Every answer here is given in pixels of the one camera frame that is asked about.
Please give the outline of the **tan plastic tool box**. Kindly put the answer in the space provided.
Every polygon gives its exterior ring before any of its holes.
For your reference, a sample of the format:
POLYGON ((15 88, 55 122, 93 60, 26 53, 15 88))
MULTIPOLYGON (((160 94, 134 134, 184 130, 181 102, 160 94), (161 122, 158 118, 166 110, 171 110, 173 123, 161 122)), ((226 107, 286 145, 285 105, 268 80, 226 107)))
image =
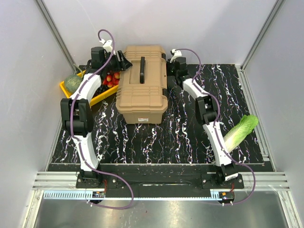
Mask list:
POLYGON ((167 110, 166 54, 162 46, 127 46, 132 66, 120 73, 116 109, 127 124, 160 124, 167 110))

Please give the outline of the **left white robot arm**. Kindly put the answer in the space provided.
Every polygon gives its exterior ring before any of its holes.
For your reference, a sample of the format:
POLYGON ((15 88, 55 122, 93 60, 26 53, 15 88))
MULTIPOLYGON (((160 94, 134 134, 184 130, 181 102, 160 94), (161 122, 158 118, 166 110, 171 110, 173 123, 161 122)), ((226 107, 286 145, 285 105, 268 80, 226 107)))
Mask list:
POLYGON ((103 76, 108 72, 125 71, 132 66, 122 51, 115 52, 112 40, 102 39, 100 42, 101 47, 91 49, 91 59, 87 62, 78 89, 70 98, 63 98, 60 102, 63 128, 70 134, 80 158, 78 179, 93 188, 101 186, 103 176, 97 172, 99 161, 92 143, 94 118, 90 102, 101 86, 103 76))

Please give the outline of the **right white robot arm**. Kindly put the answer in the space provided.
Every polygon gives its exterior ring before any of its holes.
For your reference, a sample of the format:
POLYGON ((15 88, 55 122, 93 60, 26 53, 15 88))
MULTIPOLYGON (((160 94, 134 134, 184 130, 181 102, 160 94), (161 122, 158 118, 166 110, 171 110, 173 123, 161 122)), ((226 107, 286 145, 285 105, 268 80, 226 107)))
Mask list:
POLYGON ((221 133, 219 116, 220 107, 217 98, 205 91, 195 77, 190 77, 186 58, 182 56, 182 48, 172 49, 172 57, 167 60, 167 74, 174 76, 177 85, 187 92, 195 101, 195 116, 205 130, 214 152, 216 174, 214 182, 227 188, 238 177, 235 163, 232 161, 221 133))

